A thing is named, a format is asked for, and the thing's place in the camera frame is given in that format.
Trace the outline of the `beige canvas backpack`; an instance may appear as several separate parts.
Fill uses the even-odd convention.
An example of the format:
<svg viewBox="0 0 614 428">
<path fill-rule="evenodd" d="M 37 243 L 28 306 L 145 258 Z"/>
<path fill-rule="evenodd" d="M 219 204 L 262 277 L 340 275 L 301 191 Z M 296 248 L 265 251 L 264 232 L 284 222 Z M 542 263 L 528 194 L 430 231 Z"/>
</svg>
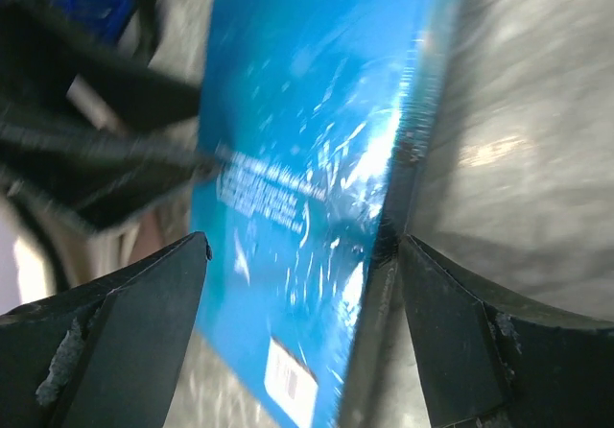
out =
<svg viewBox="0 0 614 428">
<path fill-rule="evenodd" d="M 90 233 L 1 186 L 1 312 L 115 272 L 184 234 L 182 199 Z"/>
</svg>

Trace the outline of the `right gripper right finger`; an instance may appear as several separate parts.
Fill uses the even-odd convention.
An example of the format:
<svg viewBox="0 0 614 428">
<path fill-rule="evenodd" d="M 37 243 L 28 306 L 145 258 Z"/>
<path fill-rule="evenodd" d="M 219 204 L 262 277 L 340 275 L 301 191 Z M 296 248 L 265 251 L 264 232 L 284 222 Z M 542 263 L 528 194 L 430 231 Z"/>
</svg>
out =
<svg viewBox="0 0 614 428">
<path fill-rule="evenodd" d="M 412 236 L 398 268 L 434 427 L 609 427 L 613 324 L 521 296 Z"/>
</svg>

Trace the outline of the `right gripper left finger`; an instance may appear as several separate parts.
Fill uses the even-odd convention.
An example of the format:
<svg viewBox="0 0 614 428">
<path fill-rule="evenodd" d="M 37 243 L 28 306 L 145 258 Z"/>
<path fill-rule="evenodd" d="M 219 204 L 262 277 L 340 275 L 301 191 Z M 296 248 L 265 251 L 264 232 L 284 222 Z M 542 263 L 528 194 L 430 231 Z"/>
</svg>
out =
<svg viewBox="0 0 614 428">
<path fill-rule="evenodd" d="M 1 318 L 5 427 L 160 427 L 211 248 L 194 232 L 114 273 Z"/>
</svg>

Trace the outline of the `blue paperback book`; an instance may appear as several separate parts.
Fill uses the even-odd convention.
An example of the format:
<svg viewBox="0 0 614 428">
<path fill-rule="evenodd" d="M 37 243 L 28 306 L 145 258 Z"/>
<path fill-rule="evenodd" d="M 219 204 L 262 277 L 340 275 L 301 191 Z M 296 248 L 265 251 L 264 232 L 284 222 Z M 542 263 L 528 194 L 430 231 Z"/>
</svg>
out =
<svg viewBox="0 0 614 428">
<path fill-rule="evenodd" d="M 362 427 L 461 0 L 215 0 L 197 328 L 282 427 Z"/>
</svg>

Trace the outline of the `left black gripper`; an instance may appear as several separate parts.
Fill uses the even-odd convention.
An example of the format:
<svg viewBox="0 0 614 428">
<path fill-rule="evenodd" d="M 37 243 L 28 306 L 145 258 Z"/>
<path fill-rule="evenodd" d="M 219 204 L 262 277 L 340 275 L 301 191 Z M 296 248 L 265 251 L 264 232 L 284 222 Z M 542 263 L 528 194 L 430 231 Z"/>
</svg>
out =
<svg viewBox="0 0 614 428">
<path fill-rule="evenodd" d="M 1 96 L 67 114 L 82 78 L 131 131 L 198 115 L 198 86 L 118 53 L 44 0 L 1 1 Z M 210 155 L 120 136 L 24 107 L 1 108 L 1 189 L 82 229 L 109 229 L 216 175 Z"/>
</svg>

